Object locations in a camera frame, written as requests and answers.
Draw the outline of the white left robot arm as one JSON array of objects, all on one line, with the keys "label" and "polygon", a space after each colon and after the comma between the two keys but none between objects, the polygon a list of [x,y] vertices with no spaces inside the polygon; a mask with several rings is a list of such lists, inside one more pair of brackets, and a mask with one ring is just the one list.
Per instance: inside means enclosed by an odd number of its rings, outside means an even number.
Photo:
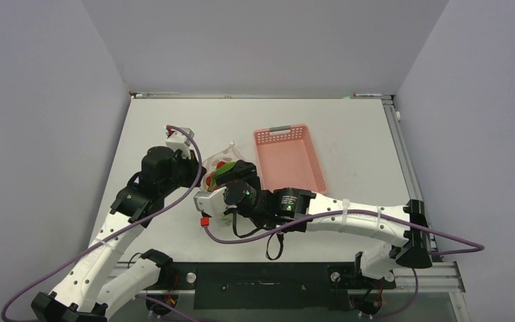
[{"label": "white left robot arm", "polygon": [[190,193],[201,183],[205,168],[198,147],[167,144],[150,148],[141,168],[117,193],[94,242],[50,292],[38,293],[31,308],[38,321],[108,321],[126,302],[153,285],[166,288],[173,270],[164,264],[164,254],[155,251],[113,280],[108,277],[126,249],[151,220],[179,204],[166,198],[185,188]]}]

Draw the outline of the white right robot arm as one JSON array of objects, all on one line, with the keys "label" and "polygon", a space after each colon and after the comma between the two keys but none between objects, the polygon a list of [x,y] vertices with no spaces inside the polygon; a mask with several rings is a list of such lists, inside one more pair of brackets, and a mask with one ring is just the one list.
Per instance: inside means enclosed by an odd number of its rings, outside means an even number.
[{"label": "white right robot arm", "polygon": [[396,268],[433,265],[429,229],[422,201],[378,206],[334,199],[320,192],[294,187],[262,187],[255,165],[238,161],[216,175],[213,191],[194,198],[207,217],[233,214],[250,220],[256,230],[283,236],[288,232],[334,231],[377,240],[377,245],[355,256],[353,281],[369,287]]}]

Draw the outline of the clear zip top bag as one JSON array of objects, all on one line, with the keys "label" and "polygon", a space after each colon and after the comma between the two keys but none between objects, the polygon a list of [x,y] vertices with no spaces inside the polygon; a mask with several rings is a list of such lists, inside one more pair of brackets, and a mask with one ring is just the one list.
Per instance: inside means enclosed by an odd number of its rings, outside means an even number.
[{"label": "clear zip top bag", "polygon": [[213,183],[214,173],[225,165],[234,165],[236,161],[239,160],[245,160],[245,158],[237,149],[234,141],[230,142],[225,149],[206,158],[203,161],[203,167],[206,169],[206,173],[201,179],[201,186],[199,189],[201,191],[212,191],[216,186],[216,184]]}]

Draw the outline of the pink plastic basket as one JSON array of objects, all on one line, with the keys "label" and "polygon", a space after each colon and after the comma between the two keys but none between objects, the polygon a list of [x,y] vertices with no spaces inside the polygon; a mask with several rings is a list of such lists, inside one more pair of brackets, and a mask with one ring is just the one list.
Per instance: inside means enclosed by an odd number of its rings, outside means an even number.
[{"label": "pink plastic basket", "polygon": [[309,127],[285,125],[253,133],[262,187],[270,191],[296,188],[326,193],[325,176]]}]

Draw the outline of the red strawberry cluster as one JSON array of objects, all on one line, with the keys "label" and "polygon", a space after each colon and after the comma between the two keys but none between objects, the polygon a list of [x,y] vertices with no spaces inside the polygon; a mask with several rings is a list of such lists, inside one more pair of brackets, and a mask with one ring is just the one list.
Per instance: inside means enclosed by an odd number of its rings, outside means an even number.
[{"label": "red strawberry cluster", "polygon": [[215,173],[216,173],[216,171],[218,171],[218,169],[220,169],[224,165],[226,165],[226,162],[222,161],[222,160],[213,162],[211,164],[209,171],[205,175],[205,179],[204,179],[205,190],[211,191],[216,187],[217,181],[215,179]]}]

